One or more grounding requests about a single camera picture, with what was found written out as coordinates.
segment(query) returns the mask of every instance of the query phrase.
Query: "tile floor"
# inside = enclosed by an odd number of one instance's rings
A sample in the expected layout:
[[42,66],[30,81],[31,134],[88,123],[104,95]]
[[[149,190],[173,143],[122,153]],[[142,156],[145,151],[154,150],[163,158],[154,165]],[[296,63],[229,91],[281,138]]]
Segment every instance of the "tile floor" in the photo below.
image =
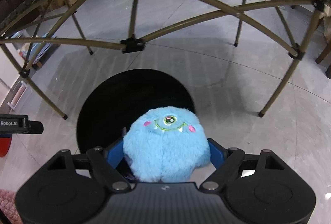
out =
[[[131,3],[88,0],[77,12],[86,37],[125,39]],[[213,10],[196,0],[139,0],[136,36]],[[289,8],[282,8],[282,12],[299,43],[309,18]],[[247,14],[287,40],[273,8]],[[39,35],[47,32],[51,23],[54,21],[43,24]],[[331,57],[322,65],[314,62],[325,46],[322,29],[315,32],[304,60],[277,101],[264,118],[259,118],[257,112],[279,84],[291,59],[282,47],[245,23],[235,48],[237,24],[238,19],[231,16],[207,21],[153,40],[140,53],[94,49],[90,56],[85,48],[60,46],[32,79],[69,118],[64,121],[35,92],[26,91],[16,112],[42,121],[45,131],[42,135],[13,136],[9,153],[0,159],[0,188],[17,190],[62,148],[77,152],[78,113],[101,82],[128,69],[152,68],[173,75],[187,87],[208,137],[247,153],[258,154],[264,148],[275,151],[317,195],[310,223],[331,223],[331,199],[325,195],[331,193],[331,83],[324,74]],[[56,35],[79,37],[71,18]],[[199,183],[212,170],[211,166],[197,170],[192,178]]]

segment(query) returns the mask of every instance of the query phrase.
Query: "ribbed black surface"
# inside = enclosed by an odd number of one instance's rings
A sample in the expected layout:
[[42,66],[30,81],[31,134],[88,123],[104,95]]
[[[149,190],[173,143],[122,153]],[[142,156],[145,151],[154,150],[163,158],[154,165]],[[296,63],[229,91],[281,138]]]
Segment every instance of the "ribbed black surface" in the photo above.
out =
[[113,195],[88,224],[243,224],[218,195],[199,192],[195,183],[138,183],[127,194]]

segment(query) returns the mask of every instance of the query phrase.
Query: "black pupil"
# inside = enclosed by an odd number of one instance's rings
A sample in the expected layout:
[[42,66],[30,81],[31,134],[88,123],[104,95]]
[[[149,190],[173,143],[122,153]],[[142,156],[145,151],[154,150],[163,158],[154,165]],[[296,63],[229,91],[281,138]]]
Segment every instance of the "black pupil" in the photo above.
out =
[[173,117],[173,116],[166,117],[165,122],[168,123],[168,124],[174,123],[175,122],[175,117]]

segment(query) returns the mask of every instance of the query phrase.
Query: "blue fur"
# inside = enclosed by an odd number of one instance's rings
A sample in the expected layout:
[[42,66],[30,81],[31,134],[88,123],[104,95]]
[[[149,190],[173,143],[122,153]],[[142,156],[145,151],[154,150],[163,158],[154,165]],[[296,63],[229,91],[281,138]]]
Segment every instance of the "blue fur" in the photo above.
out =
[[[163,121],[169,115],[177,118],[171,126]],[[162,132],[162,128],[171,130]],[[196,167],[210,162],[208,141],[198,118],[182,108],[149,110],[131,125],[123,142],[123,151],[132,161],[130,168],[143,182],[184,182]]]

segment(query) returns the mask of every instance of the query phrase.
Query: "blue plush toy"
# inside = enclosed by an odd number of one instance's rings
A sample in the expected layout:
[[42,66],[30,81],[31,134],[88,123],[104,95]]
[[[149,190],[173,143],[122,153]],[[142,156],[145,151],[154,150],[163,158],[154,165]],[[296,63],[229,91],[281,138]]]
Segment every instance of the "blue plush toy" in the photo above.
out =
[[123,138],[133,174],[143,182],[184,182],[210,162],[204,130],[192,112],[176,107],[149,110]]

